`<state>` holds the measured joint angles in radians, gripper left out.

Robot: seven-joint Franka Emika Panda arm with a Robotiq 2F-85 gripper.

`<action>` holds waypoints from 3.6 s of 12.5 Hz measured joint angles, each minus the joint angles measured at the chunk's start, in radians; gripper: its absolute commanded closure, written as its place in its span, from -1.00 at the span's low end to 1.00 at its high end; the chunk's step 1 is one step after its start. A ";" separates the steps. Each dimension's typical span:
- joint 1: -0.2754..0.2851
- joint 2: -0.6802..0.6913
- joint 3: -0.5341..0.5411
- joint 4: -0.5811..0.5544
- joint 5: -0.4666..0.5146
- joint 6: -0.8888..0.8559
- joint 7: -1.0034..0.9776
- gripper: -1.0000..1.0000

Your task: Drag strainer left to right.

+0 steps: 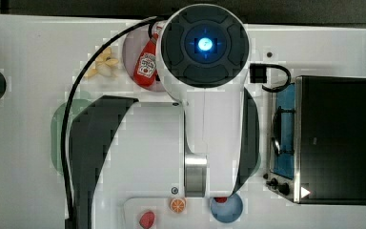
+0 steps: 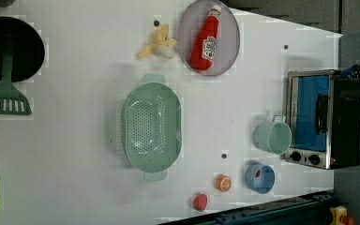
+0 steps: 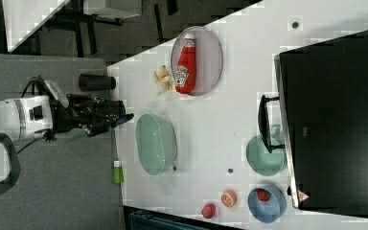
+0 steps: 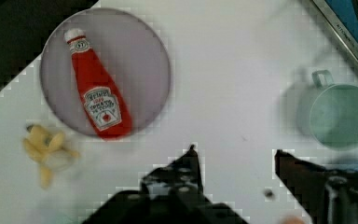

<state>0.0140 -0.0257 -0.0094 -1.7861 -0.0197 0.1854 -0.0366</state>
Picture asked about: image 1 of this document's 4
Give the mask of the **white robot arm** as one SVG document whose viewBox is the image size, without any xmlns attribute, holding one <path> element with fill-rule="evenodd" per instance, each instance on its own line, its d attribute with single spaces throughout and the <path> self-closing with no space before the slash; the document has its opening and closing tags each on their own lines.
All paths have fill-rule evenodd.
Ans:
<svg viewBox="0 0 366 229">
<path fill-rule="evenodd" d="M 256 169 L 258 110 L 245 87 L 251 54 L 243 23 L 217 5 L 185 7 L 161 30 L 156 67 L 184 110 L 188 198 L 229 197 Z"/>
</svg>

